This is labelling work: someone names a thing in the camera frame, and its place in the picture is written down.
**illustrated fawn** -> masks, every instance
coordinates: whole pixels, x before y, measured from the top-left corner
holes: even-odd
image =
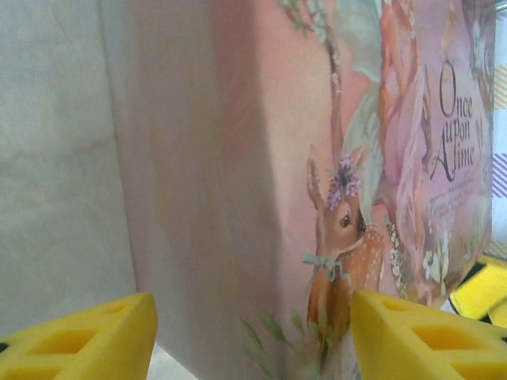
[[[307,321],[319,326],[322,370],[331,349],[326,337],[331,334],[339,341],[349,329],[354,290],[379,288],[384,242],[375,226],[365,226],[360,213],[357,195],[360,184],[354,170],[360,165],[363,150],[359,148],[352,155],[342,157],[334,178],[321,170],[317,156],[312,146],[307,162],[307,189],[317,211],[316,260],[327,262],[316,266]],[[331,266],[340,267],[332,281],[329,277]]]

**yellow sponge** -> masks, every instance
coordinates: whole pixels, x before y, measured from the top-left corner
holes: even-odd
[[[490,310],[490,320],[493,325],[507,329],[507,298]]]
[[[507,330],[374,291],[353,295],[363,380],[507,379]]]
[[[489,310],[507,298],[507,269],[488,264],[451,293],[459,315],[472,319],[485,317]]]
[[[157,333],[151,294],[135,294],[0,340],[0,380],[146,380]]]

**pink book cover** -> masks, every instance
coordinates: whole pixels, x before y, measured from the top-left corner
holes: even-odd
[[[212,8],[250,376],[360,378],[354,290],[440,307],[489,244],[494,2]]]

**fairy wing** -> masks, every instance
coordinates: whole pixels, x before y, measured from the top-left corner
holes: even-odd
[[[335,31],[352,49],[352,70],[368,77],[372,84],[361,99],[345,133],[342,152],[364,148],[359,169],[360,209],[364,221],[373,224],[372,204],[383,169],[379,129],[379,83],[382,70],[382,36],[379,0],[340,0],[337,5]]]
[[[382,36],[379,0],[339,0],[335,32],[352,49],[352,70],[380,82]]]
[[[361,181],[359,189],[360,209],[366,224],[374,223],[372,204],[375,200],[383,169],[383,155],[379,140],[378,106],[379,87],[371,85],[354,112],[343,141],[343,153],[351,154],[353,150],[360,146],[364,148],[364,156],[358,175]]]

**purple flower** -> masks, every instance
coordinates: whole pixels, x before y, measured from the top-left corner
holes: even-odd
[[[330,192],[327,196],[326,207],[335,211],[344,196],[356,196],[359,192],[360,179],[352,173],[352,158],[344,155],[338,164],[338,173],[331,179]]]

